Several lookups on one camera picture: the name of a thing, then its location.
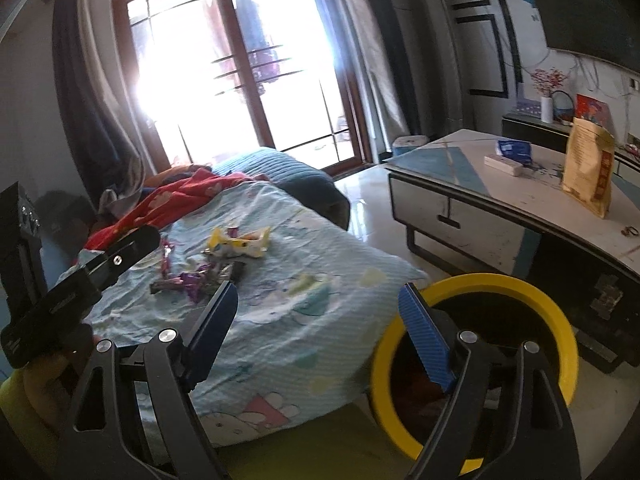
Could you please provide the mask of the yellow rim trash bin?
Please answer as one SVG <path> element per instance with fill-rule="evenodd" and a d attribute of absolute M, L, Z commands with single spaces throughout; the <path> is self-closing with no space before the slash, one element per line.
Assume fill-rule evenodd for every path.
<path fill-rule="evenodd" d="M 370 400 L 411 479 L 576 479 L 577 341 L 535 286 L 491 273 L 401 287 Z"/>

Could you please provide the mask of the purple wrapper pile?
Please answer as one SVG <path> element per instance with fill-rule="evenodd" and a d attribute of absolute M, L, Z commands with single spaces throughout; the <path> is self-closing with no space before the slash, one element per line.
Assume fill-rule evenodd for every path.
<path fill-rule="evenodd" d="M 172 272 L 172 257 L 175 255 L 175 245 L 163 237 L 160 241 L 162 258 L 160 258 L 160 278 L 149 286 L 150 294 L 160 292 L 185 292 L 186 296 L 197 304 L 205 297 L 213 297 L 223 282 L 238 284 L 245 272 L 244 261 L 218 258 L 208 252 L 205 262 L 195 270 Z"/>

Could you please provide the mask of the red floral blanket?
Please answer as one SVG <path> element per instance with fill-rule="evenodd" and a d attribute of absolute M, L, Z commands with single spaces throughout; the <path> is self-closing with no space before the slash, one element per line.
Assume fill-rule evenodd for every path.
<path fill-rule="evenodd" d="M 207 169 L 198 169 L 191 177 L 156 188 L 121 219 L 90 235 L 85 248 L 107 250 L 130 231 L 142 226 L 163 229 L 205 206 L 222 191 L 241 183 L 259 181 L 268 182 L 269 179 L 264 174 L 249 176 L 232 172 L 221 176 Z"/>

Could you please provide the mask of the light blue cartoon bedsheet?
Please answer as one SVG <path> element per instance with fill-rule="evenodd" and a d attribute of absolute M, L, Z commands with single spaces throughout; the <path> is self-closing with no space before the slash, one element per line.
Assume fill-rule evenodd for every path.
<path fill-rule="evenodd" d="M 356 400 L 376 344 L 407 283 L 422 270 L 364 244 L 266 182 L 220 192 L 163 230 L 174 272 L 204 260 L 217 228 L 268 229 L 265 255 L 247 260 L 238 312 L 210 374 L 192 392 L 213 445 L 293 428 Z"/>

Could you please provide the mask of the white coffee table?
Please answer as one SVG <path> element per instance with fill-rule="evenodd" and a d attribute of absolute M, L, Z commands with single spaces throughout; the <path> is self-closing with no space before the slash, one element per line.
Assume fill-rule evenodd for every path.
<path fill-rule="evenodd" d="M 422 235 L 545 292 L 605 373 L 639 363 L 639 190 L 614 177 L 597 217 L 562 190 L 564 157 L 534 146 L 518 176 L 487 165 L 493 134 L 458 130 L 388 160 L 392 214 L 409 249 L 447 273 L 460 266 L 416 244 Z"/>

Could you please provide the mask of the yellow paper bag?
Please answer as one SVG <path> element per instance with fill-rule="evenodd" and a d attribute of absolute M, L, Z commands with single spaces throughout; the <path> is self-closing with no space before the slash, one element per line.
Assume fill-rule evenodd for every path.
<path fill-rule="evenodd" d="M 615 139 L 605 128 L 575 118 L 567 141 L 562 190 L 597 217 L 610 208 Z"/>

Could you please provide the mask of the white flat box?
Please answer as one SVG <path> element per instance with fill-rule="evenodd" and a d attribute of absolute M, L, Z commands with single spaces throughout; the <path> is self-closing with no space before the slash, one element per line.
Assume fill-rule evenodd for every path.
<path fill-rule="evenodd" d="M 523 173 L 524 166 L 520 162 L 516 162 L 510 158 L 506 158 L 497 154 L 489 154 L 484 156 L 484 164 L 492 169 L 508 174 L 512 177 L 518 177 Z"/>

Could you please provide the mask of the blue tissue pack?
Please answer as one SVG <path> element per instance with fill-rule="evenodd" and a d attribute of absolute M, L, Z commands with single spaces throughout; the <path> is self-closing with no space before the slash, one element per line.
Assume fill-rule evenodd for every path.
<path fill-rule="evenodd" d="M 533 162 L 532 144 L 527 141 L 500 138 L 496 141 L 496 153 L 523 166 Z"/>

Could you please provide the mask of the dark teal sofa cushion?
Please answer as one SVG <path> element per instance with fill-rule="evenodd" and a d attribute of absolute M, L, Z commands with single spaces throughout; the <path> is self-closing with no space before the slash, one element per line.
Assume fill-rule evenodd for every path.
<path fill-rule="evenodd" d="M 216 174 L 263 174 L 275 186 L 326 220 L 343 230 L 349 227 L 350 203 L 333 179 L 324 171 L 299 162 L 288 154 L 273 148 L 260 148 L 228 162 L 214 162 L 212 169 Z"/>

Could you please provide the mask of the black tv cabinet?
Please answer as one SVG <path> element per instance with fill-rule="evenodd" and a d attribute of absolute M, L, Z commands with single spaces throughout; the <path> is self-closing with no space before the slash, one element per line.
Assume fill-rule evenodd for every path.
<path fill-rule="evenodd" d="M 502 116 L 501 134 L 511 139 L 528 141 L 560 153 L 566 152 L 566 144 L 570 137 L 570 127 L 546 124 L 540 119 L 508 113 Z M 621 179 L 638 186 L 639 161 L 622 148 L 616 148 L 614 174 Z"/>

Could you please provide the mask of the blue white small bin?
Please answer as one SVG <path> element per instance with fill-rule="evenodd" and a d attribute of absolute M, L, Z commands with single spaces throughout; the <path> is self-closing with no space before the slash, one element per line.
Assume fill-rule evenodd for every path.
<path fill-rule="evenodd" d="M 427 142 L 427 136 L 415 136 L 414 134 L 412 136 L 398 136 L 398 138 L 393 140 L 392 154 L 393 156 L 399 156 L 409 153 L 427 144 Z"/>

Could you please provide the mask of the red picture box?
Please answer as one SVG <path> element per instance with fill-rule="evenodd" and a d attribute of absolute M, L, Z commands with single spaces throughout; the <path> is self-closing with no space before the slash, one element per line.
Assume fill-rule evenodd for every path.
<path fill-rule="evenodd" d="M 594 124 L 612 131 L 612 117 L 608 104 L 591 96 L 578 94 L 576 96 L 575 117 L 588 120 Z"/>

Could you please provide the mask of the white vase red flowers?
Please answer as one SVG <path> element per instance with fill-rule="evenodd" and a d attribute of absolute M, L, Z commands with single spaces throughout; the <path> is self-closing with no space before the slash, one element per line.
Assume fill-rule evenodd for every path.
<path fill-rule="evenodd" d="M 553 122 L 552 93 L 560 90 L 568 78 L 570 78 L 569 73 L 562 72 L 562 70 L 558 70 L 555 67 L 551 67 L 548 70 L 536 68 L 530 74 L 532 84 L 540 95 L 540 120 L 545 124 Z"/>

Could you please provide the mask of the tall grey air conditioner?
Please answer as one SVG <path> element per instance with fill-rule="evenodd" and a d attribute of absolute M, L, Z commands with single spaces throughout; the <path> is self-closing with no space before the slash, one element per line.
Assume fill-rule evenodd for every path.
<path fill-rule="evenodd" d="M 410 0 L 424 69 L 427 131 L 440 138 L 473 125 L 463 49 L 446 0 Z"/>

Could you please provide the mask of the black wall television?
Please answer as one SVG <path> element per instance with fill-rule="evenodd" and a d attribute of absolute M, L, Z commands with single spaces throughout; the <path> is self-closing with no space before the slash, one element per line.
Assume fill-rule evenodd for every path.
<path fill-rule="evenodd" d="M 618 0 L 534 0 L 553 50 L 639 71 L 639 23 Z"/>

